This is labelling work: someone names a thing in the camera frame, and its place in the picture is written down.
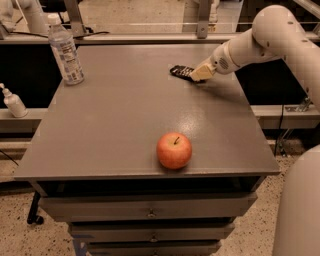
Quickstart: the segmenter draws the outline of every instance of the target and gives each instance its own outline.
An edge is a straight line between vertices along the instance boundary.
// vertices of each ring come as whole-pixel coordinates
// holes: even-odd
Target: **speckled floor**
[[[270,147],[275,141],[268,140]],[[27,143],[0,142],[0,149],[17,163],[22,158]],[[235,220],[236,228],[231,235],[222,240],[222,247],[216,256],[271,256],[275,223],[284,174],[288,168],[305,152],[299,139],[290,139],[285,144],[287,157],[277,155],[281,174],[268,177],[257,190],[258,200],[249,211]],[[10,179],[16,164],[0,154],[0,170],[6,180]],[[0,256],[72,256],[72,239],[65,223],[54,222],[44,211],[43,225],[28,225],[27,215],[33,193],[0,192]]]
[[[218,22],[209,33],[236,31],[243,1],[221,1],[217,9]],[[193,0],[82,0],[79,9],[85,26],[94,32],[108,31],[115,34],[181,33],[195,32],[198,5]],[[61,13],[68,21],[67,13]],[[21,17],[14,10],[13,20]],[[16,31],[28,32],[24,20]]]

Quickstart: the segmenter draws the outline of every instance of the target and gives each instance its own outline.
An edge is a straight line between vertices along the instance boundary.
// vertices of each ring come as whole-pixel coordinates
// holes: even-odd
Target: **water bottle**
[[[49,43],[65,83],[78,84],[84,80],[73,36],[62,25],[58,14],[49,14]]]

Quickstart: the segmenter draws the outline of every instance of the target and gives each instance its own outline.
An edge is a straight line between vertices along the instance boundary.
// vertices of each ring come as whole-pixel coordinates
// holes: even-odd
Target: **plastic bottle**
[[[49,43],[57,61],[63,80],[67,84],[78,84],[84,80],[73,36],[62,25],[58,14],[49,14]]]
[[[6,104],[12,115],[15,117],[24,117],[28,114],[27,108],[18,95],[11,93],[9,89],[4,88],[3,84],[0,84],[0,88],[2,88],[5,97],[3,102]]]

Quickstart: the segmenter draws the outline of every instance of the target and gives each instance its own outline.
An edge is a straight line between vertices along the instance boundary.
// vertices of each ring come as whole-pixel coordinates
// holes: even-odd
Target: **apple stem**
[[[180,137],[178,137],[178,138],[175,140],[174,145],[176,145],[176,144],[177,144],[178,139],[180,139]]]

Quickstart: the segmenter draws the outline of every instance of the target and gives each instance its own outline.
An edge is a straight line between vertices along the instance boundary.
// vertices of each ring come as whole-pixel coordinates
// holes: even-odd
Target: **bottle label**
[[[76,84],[81,82],[84,75],[73,41],[53,42],[51,43],[51,48],[66,83]]]

